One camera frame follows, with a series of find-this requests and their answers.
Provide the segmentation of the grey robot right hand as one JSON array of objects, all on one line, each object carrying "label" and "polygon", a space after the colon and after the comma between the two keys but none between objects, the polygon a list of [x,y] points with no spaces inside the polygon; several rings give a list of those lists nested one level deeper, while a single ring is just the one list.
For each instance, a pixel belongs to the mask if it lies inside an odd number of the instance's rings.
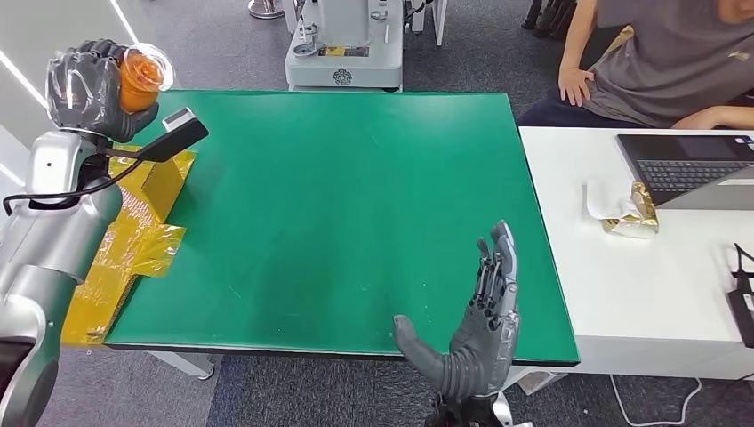
[{"label": "grey robot right hand", "polygon": [[490,396],[502,389],[516,348],[520,327],[517,311],[517,254],[508,223],[490,230],[493,249],[483,238],[474,292],[464,307],[448,352],[430,348],[405,315],[393,317],[393,339],[400,353],[450,401]]}]

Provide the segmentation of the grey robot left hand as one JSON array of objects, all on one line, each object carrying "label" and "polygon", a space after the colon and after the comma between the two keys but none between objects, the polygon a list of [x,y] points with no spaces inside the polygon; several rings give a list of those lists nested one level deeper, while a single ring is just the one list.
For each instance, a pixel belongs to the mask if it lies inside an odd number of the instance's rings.
[{"label": "grey robot left hand", "polygon": [[125,51],[124,44],[100,38],[57,52],[48,60],[47,111],[58,128],[85,130],[126,143],[155,120],[156,101],[133,113],[120,106],[119,66]]}]

